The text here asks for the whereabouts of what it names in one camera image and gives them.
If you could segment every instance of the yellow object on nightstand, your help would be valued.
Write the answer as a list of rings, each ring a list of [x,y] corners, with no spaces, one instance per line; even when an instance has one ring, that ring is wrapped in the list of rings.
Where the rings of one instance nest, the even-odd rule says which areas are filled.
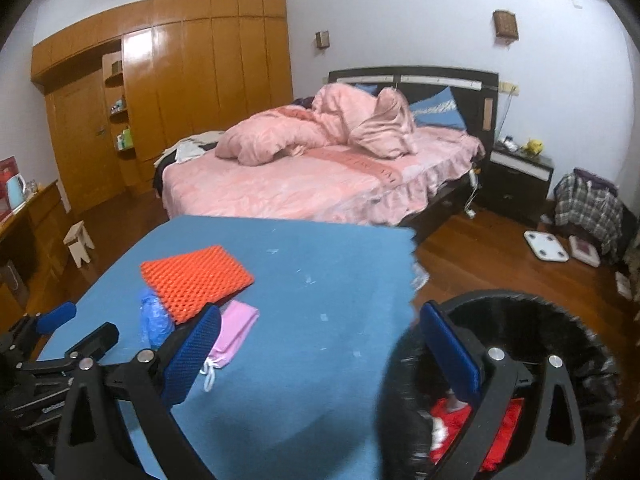
[[[523,150],[529,152],[531,155],[539,155],[542,153],[542,150],[545,149],[545,145],[542,144],[541,140],[530,139],[523,147]]]

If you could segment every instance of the blue pillow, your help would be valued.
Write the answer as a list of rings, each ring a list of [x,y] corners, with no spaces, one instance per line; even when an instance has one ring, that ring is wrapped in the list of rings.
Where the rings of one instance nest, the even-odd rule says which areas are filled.
[[[363,85],[360,83],[356,83],[355,87],[358,90],[362,90],[363,92],[366,92],[367,94],[371,94],[373,96],[376,95],[376,91],[378,90],[378,85]]]
[[[460,115],[456,100],[448,86],[439,94],[412,104],[409,110],[414,115],[416,126],[442,126],[466,130],[465,120]]]

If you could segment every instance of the red box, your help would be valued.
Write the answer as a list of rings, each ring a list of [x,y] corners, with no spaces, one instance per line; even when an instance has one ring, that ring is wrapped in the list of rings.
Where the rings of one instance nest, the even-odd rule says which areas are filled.
[[[18,174],[18,164],[14,156],[0,160],[0,222],[11,214],[9,197],[6,192],[6,181]]]

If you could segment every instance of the blue tablecloth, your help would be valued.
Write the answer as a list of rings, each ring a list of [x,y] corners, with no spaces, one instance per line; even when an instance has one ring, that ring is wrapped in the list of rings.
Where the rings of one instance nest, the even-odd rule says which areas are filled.
[[[101,362],[130,360],[142,347],[140,263],[221,244],[255,276],[238,300],[260,319],[212,391],[199,376],[172,410],[196,452],[219,480],[374,479],[376,396],[413,317],[411,237],[399,228],[181,216],[92,286],[40,358],[60,357],[111,321],[120,341]],[[143,466],[164,478],[130,404],[122,408]]]

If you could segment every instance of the headboard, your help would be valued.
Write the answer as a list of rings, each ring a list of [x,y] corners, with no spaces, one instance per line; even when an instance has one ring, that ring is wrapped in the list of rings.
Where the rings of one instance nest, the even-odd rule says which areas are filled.
[[[329,83],[378,83],[401,91],[409,104],[451,87],[469,135],[482,142],[487,155],[494,145],[498,109],[498,74],[439,66],[377,66],[329,72]]]

